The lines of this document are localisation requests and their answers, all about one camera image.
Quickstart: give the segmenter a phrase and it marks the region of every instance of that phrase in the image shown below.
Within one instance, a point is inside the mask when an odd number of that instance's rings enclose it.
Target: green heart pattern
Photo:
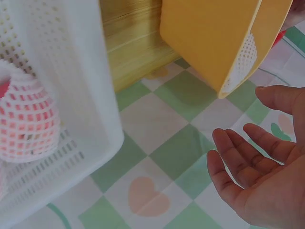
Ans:
[[[284,131],[281,130],[281,128],[276,123],[271,123],[271,131],[272,134],[284,141],[290,141],[291,138],[284,133]]]

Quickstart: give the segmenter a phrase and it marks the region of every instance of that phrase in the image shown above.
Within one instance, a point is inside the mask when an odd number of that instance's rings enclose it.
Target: yellow plastic bowl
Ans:
[[[293,0],[163,0],[160,33],[219,98],[248,79],[271,49]],[[257,56],[248,73],[224,90],[252,34]]]

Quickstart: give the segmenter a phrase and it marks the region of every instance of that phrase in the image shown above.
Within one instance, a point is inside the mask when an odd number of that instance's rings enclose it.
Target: pink and white mesh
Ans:
[[[40,81],[0,61],[0,82],[8,79],[0,98],[0,159],[24,163],[52,154],[60,134],[54,100]]]

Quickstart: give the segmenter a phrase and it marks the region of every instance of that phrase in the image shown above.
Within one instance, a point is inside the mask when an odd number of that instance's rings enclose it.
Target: mesh net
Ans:
[[[223,93],[230,93],[234,90],[249,74],[257,59],[257,50],[254,36],[250,33],[244,43],[239,57],[230,73],[230,76],[223,86]]]
[[[53,153],[60,134],[54,100],[33,76],[0,61],[3,78],[10,83],[0,99],[0,158],[21,163]]]

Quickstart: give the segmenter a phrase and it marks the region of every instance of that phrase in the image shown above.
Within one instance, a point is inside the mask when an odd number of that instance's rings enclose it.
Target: hand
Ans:
[[[207,155],[209,174],[220,197],[246,222],[267,228],[305,228],[305,88],[256,89],[271,109],[293,115],[296,143],[282,141],[254,124],[244,131],[264,149],[264,157],[233,130],[216,129],[217,151]],[[235,184],[225,170],[227,164]]]

